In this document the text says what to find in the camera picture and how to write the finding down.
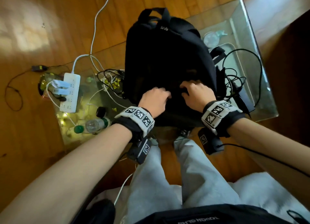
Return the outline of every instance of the glass tabletop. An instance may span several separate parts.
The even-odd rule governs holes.
[[[205,43],[207,42],[209,47],[210,45],[221,46],[226,54],[234,49],[243,48],[251,50],[260,57],[243,0],[235,0],[205,11],[187,18],[187,21],[199,30],[202,40]],[[126,43],[124,42],[92,54],[100,62],[98,63],[93,58],[97,71],[90,57],[83,57],[77,61],[75,73],[81,76],[77,111],[70,114],[64,113],[55,106],[55,113],[66,151],[69,152],[94,137],[93,134],[74,133],[74,125],[68,117],[75,124],[84,124],[87,120],[97,118],[96,111],[98,107],[106,107],[106,117],[112,121],[115,115],[125,107],[132,105],[128,100],[116,96],[112,91],[106,91],[102,85],[103,83],[95,75],[95,73],[103,69],[125,69],[125,51]],[[246,77],[244,87],[253,103],[257,102],[259,89],[261,89],[260,101],[255,110],[251,112],[253,120],[260,121],[278,116],[264,67],[261,85],[259,84],[260,64],[253,54],[244,51],[235,52],[228,56],[224,66],[225,68],[235,69],[239,77]],[[68,64],[66,69],[71,70],[72,63]],[[155,127],[151,133],[160,143],[173,141],[177,136],[176,129],[171,127]]]

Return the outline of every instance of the left hand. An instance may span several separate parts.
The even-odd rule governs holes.
[[[171,98],[171,93],[165,88],[153,88],[143,94],[138,107],[147,109],[155,119],[165,111],[167,99]]]

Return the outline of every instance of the plastic bottle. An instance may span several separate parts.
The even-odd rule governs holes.
[[[103,128],[110,126],[111,122],[107,118],[100,118],[86,121],[85,125],[77,125],[74,127],[75,133],[95,133]]]

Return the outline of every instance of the power strip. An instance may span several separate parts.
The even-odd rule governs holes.
[[[66,95],[66,101],[60,102],[60,110],[66,113],[75,113],[77,108],[78,90],[80,88],[81,76],[72,73],[64,74],[64,82],[70,84],[69,94]]]

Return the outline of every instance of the wristband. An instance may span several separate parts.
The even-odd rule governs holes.
[[[227,128],[237,120],[245,118],[242,111],[225,100],[212,101],[204,108],[203,124],[219,137],[230,137]]]
[[[129,107],[123,110],[117,116],[115,116],[116,120],[113,122],[114,124],[115,122],[118,122],[127,127],[126,125],[129,124],[129,121],[124,119],[118,120],[118,118],[120,117],[128,118],[132,120],[136,125],[138,125],[138,127],[141,129],[142,138],[146,137],[146,135],[152,130],[155,124],[155,120],[153,120],[151,114],[146,109],[143,109],[141,107]]]

